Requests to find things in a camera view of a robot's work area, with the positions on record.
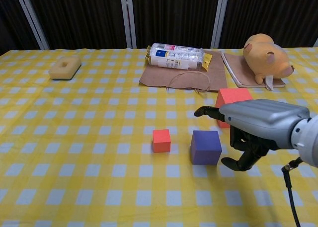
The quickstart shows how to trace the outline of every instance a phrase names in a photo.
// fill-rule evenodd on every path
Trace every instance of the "foam block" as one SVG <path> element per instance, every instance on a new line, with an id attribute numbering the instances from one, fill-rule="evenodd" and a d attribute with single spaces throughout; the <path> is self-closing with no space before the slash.
<path id="1" fill-rule="evenodd" d="M 191 162 L 194 165 L 216 165 L 222 148 L 218 131 L 193 131 Z"/>
<path id="2" fill-rule="evenodd" d="M 53 80 L 71 80 L 81 66 L 79 57 L 62 57 L 49 70 Z"/>
<path id="3" fill-rule="evenodd" d="M 170 151 L 170 133 L 169 129 L 153 130 L 153 149 L 154 152 Z"/>
<path id="4" fill-rule="evenodd" d="M 253 99 L 247 88 L 222 88 L 219 89 L 215 107 L 220 108 L 224 104 Z M 230 125 L 217 120 L 220 128 L 229 128 Z"/>

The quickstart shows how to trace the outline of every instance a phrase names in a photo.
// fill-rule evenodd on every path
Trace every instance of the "plush toy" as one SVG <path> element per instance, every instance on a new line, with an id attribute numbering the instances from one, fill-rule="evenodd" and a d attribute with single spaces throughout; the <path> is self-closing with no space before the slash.
<path id="1" fill-rule="evenodd" d="M 274 78 L 288 77 L 294 71 L 286 52 L 266 34 L 251 36 L 244 45 L 243 55 L 255 74 L 256 82 L 262 84 L 265 79 L 269 90 L 273 90 Z"/>

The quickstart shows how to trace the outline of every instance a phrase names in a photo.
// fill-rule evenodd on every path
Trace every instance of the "yellow sponge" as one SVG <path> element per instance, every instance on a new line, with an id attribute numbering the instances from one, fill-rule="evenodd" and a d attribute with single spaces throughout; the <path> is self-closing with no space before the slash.
<path id="1" fill-rule="evenodd" d="M 71 80 L 81 66 L 79 57 L 62 57 L 49 70 L 53 80 Z"/>

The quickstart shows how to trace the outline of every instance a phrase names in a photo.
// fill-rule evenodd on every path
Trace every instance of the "brown paper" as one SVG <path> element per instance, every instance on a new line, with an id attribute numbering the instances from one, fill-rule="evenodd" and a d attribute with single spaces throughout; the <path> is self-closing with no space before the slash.
<path id="1" fill-rule="evenodd" d="M 223 66 L 223 60 L 220 52 L 204 51 L 212 55 L 208 71 L 202 69 L 202 73 L 210 78 L 210 91 L 218 91 L 220 88 L 227 88 L 227 80 Z M 144 73 L 139 82 L 146 86 L 167 87 L 170 81 L 180 73 L 186 70 L 172 69 L 145 65 Z M 183 74 L 175 79 L 170 87 L 176 89 L 199 89 L 205 90 L 209 82 L 206 76 L 195 73 Z"/>
<path id="2" fill-rule="evenodd" d="M 265 87 L 265 83 L 257 84 L 255 81 L 255 74 L 246 63 L 244 56 L 236 56 L 227 53 L 223 53 L 229 66 L 224 61 L 226 67 L 229 70 L 234 82 L 238 87 L 255 88 Z M 284 87 L 285 83 L 281 79 L 273 80 L 273 87 Z"/>

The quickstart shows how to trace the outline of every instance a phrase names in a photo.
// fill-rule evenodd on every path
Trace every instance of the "large red cube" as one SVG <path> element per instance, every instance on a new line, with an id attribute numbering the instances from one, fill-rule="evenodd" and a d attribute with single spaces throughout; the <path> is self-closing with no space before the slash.
<path id="1" fill-rule="evenodd" d="M 215 107 L 220 108 L 224 104 L 253 99 L 247 88 L 223 88 L 219 89 Z M 217 120 L 220 128 L 229 128 L 230 125 Z"/>
<path id="2" fill-rule="evenodd" d="M 153 139 L 154 152 L 170 151 L 171 140 L 169 129 L 153 130 Z"/>

